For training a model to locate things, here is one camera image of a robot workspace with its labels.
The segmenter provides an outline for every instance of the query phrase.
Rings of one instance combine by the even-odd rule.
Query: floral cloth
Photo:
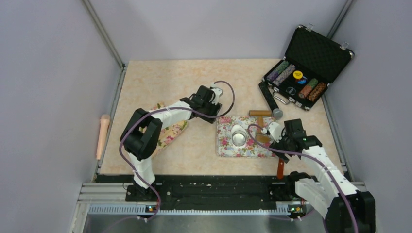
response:
[[[156,110],[163,107],[165,107],[165,104],[163,102],[160,102],[155,107],[153,107],[152,110]],[[183,120],[170,127],[162,129],[162,131],[160,132],[159,140],[157,142],[156,150],[152,154],[152,158],[159,154],[168,144],[170,144],[173,141],[173,139],[175,139],[179,134],[181,134],[187,126],[188,122]]]
[[[275,121],[274,118],[264,117],[264,126],[267,127],[268,124]],[[218,156],[222,157],[247,157],[247,158],[266,158],[275,157],[267,149],[257,145],[250,137],[247,135],[246,146],[244,148],[236,147],[231,142],[231,129],[233,125],[241,125],[247,130],[248,125],[256,124],[257,117],[247,117],[247,116],[223,116],[217,120],[216,124],[216,153]],[[254,137],[256,135],[256,127],[251,127],[251,134]]]

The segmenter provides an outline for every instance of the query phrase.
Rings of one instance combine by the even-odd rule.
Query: wooden stick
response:
[[[250,117],[271,117],[272,112],[269,110],[249,110]]]
[[[263,117],[261,117],[261,116],[259,116],[257,118],[256,123],[257,123],[258,126],[260,126],[262,128],[265,126],[265,123],[263,122]],[[260,128],[258,128],[257,133],[262,133],[262,130]]]

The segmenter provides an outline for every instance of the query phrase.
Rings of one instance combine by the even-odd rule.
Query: metal frame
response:
[[[107,46],[112,57],[116,60],[116,63],[119,65],[120,68],[124,68],[124,62],[121,60],[119,53],[116,50],[112,40],[110,39],[106,29],[104,28],[102,22],[100,21],[99,17],[97,16],[96,11],[93,8],[93,5],[90,3],[89,0],[81,0],[83,6],[87,10],[87,13],[90,15],[93,24],[96,26],[97,32],[102,38],[103,43]]]
[[[338,17],[336,18],[335,22],[330,28],[326,36],[327,38],[333,38],[333,36],[335,35],[336,31],[338,30],[339,26],[341,25],[343,19],[345,18],[346,14],[348,13],[349,9],[352,7],[354,2],[356,2],[356,0],[346,0],[345,5],[343,6],[341,12],[339,13]]]
[[[119,53],[116,50],[115,45],[111,41],[107,31],[105,30],[102,22],[100,21],[96,11],[94,10],[92,4],[90,3],[89,0],[81,0],[83,3],[85,9],[87,10],[88,14],[91,17],[91,20],[93,21],[94,25],[96,26],[96,29],[99,33],[99,35],[102,38],[102,41],[108,48],[109,52],[115,59],[116,63],[120,67],[120,76],[119,76],[119,81],[117,85],[116,92],[113,97],[113,101],[111,103],[110,107],[110,117],[111,119],[114,118],[116,108],[119,102],[119,97],[120,97],[120,92],[121,92],[121,87],[124,82],[125,74],[127,67],[125,66],[125,63],[121,60],[121,57]],[[329,33],[327,35],[328,38],[332,38],[334,34],[336,33],[337,29],[339,28],[340,24],[342,23],[344,17],[346,16],[347,12],[349,11],[350,7],[352,7],[353,3],[355,0],[347,0],[345,5],[343,6],[341,12],[337,16],[334,24],[332,25],[331,29],[329,30]],[[348,163],[346,161],[346,154],[344,152],[344,147],[342,146],[342,140],[340,138],[340,133],[337,127],[336,122],[334,121],[333,113],[331,112],[329,102],[327,100],[327,95],[324,95],[322,97],[324,106],[325,106],[325,111],[327,115],[327,119],[330,123],[330,127],[332,130],[332,135],[335,140],[336,148],[338,150],[338,154],[340,157],[340,160],[342,162],[342,166],[344,168],[344,171],[347,171],[349,173],[350,178],[352,178],[351,173],[350,173],[350,167],[348,166]],[[107,134],[106,138],[106,144],[110,135],[110,129],[111,125],[109,127],[109,133]],[[98,162],[97,167],[96,167],[96,173],[100,172],[100,167],[104,159],[104,152],[105,148],[103,150],[102,158]],[[366,191],[366,187],[363,182],[352,182],[360,191]],[[86,224],[86,219],[88,214],[139,214],[141,213],[142,207],[144,205],[155,205],[156,203],[154,202],[136,202],[132,203],[131,202],[126,202],[125,197],[126,197],[126,189],[124,185],[130,185],[130,183],[85,183],[82,186],[82,189],[80,191],[80,195],[77,201],[77,206],[75,209],[75,213],[73,216],[72,220],[72,225],[70,228],[71,233],[82,233],[84,226]],[[284,205],[288,204],[294,204],[293,202],[288,202],[288,203],[277,203],[280,206],[280,209],[282,209]],[[181,212],[164,212],[164,211],[159,211],[159,214],[182,214]],[[245,213],[230,213],[232,214],[252,214],[249,212]],[[253,212],[253,214],[284,214],[281,212],[261,212],[259,210],[256,210]]]
[[[82,233],[87,215],[147,215],[144,209],[156,202],[126,202],[125,186],[132,183],[85,183],[77,201],[70,233]],[[352,182],[360,191],[366,191],[363,182]],[[276,202],[277,210],[253,211],[159,211],[159,215],[287,215],[288,206],[300,204],[299,201]]]

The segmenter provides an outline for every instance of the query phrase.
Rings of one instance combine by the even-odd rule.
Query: case handle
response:
[[[273,98],[277,99],[278,101],[282,102],[282,103],[285,104],[285,105],[288,105],[288,104],[291,103],[291,100],[288,99],[288,102],[286,102],[286,101],[284,101],[281,97],[276,96],[275,93],[276,93],[276,92],[274,91],[273,94],[272,94]]]

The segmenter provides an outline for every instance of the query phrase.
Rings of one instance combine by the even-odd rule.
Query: beige tabletop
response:
[[[163,101],[166,105],[189,97],[200,85],[225,80],[232,84],[236,101],[228,116],[246,116],[249,110],[268,110],[258,83],[279,59],[236,60],[175,60],[130,61],[120,93],[119,103],[107,143],[101,174],[132,174],[131,168],[119,155],[119,139],[132,113],[137,108],[150,110]],[[232,96],[223,83],[220,98],[221,113],[229,107]],[[322,100],[309,112],[279,103],[284,116],[279,121],[302,119],[307,135],[315,135],[322,142],[332,162],[342,170]],[[173,175],[275,175],[277,158],[227,158],[216,154],[216,123],[199,118],[188,121],[182,134],[153,159],[155,174]],[[313,172],[293,156],[285,164],[284,174],[292,171]]]

